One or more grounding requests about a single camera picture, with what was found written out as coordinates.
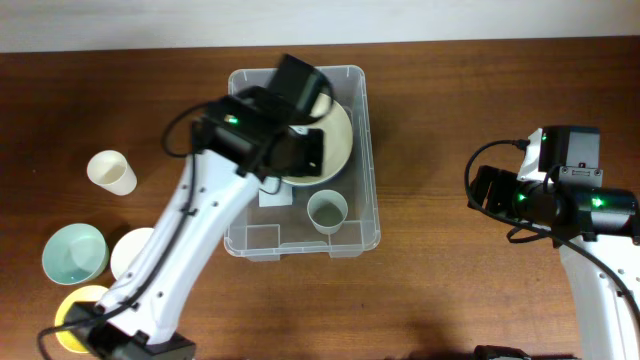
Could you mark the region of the cream bowl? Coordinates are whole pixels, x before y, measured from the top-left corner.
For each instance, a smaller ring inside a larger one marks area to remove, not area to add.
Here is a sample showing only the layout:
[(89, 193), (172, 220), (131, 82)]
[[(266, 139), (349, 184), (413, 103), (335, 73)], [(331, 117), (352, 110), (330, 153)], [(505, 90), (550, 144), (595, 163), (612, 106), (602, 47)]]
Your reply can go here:
[(307, 126), (291, 126), (299, 135), (307, 135), (311, 130), (322, 130), (323, 161), (322, 172), (319, 176), (284, 177), (283, 181), (292, 186), (305, 187), (319, 185), (329, 181), (346, 165), (353, 147), (353, 129), (346, 110), (334, 100), (329, 106), (331, 98), (321, 93), (312, 111), (312, 117), (324, 115), (318, 122)]

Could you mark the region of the dark blue bowl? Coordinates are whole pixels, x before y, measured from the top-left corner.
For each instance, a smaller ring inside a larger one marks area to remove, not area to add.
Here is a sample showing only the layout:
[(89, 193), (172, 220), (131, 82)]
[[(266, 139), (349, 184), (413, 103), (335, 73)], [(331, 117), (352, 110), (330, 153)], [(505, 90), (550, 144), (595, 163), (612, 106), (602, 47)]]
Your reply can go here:
[(284, 177), (283, 181), (294, 187), (311, 187), (328, 183), (344, 173), (350, 157), (350, 151), (327, 152), (324, 154), (322, 172), (319, 176)]

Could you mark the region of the white cup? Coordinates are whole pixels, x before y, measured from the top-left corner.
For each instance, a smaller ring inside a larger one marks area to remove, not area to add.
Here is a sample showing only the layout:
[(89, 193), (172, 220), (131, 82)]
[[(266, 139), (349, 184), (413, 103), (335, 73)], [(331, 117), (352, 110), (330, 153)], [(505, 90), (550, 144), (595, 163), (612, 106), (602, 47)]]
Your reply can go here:
[(92, 183), (118, 196), (129, 195), (138, 183), (128, 160), (115, 150), (95, 154), (88, 162), (86, 172)]
[(307, 214), (314, 228), (321, 234), (336, 233), (348, 215), (346, 199), (337, 191), (321, 190), (307, 202)]

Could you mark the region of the white bowl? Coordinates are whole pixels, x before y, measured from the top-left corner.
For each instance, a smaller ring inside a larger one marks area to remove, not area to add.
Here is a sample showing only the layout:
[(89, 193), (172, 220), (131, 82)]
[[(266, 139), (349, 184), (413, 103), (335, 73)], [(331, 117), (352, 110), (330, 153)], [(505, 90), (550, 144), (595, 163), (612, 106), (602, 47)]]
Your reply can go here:
[(126, 233), (116, 243), (110, 258), (110, 269), (115, 280), (124, 275), (153, 232), (151, 227), (137, 228)]

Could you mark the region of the light green bowl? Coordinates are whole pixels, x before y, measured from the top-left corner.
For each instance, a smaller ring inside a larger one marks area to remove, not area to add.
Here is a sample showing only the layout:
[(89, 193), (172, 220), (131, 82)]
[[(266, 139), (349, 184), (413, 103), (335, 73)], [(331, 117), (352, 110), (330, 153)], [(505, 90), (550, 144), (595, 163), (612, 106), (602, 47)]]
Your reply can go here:
[(102, 233), (92, 225), (75, 223), (56, 231), (47, 241), (41, 263), (45, 275), (59, 285), (77, 285), (98, 277), (110, 251)]

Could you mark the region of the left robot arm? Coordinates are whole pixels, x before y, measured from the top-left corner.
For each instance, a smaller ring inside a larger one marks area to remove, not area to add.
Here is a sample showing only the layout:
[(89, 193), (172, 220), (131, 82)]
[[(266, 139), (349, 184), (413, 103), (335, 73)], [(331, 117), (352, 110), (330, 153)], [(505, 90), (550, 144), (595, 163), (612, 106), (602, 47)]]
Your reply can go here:
[(267, 177), (317, 175), (324, 135), (311, 129), (334, 100), (289, 101), (253, 87), (198, 106), (178, 187), (142, 251), (96, 302), (71, 305), (59, 331), (99, 359), (191, 359), (180, 335), (185, 302), (225, 229)]

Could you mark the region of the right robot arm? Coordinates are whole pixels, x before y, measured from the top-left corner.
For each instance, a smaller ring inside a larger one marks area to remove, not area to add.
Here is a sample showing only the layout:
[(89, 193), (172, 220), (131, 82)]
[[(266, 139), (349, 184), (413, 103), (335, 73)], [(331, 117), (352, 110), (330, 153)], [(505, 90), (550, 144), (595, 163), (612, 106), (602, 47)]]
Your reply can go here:
[(464, 176), (468, 205), (510, 226), (512, 244), (559, 251), (587, 359), (639, 356), (639, 202), (599, 172), (555, 164), (541, 178), (491, 166)]

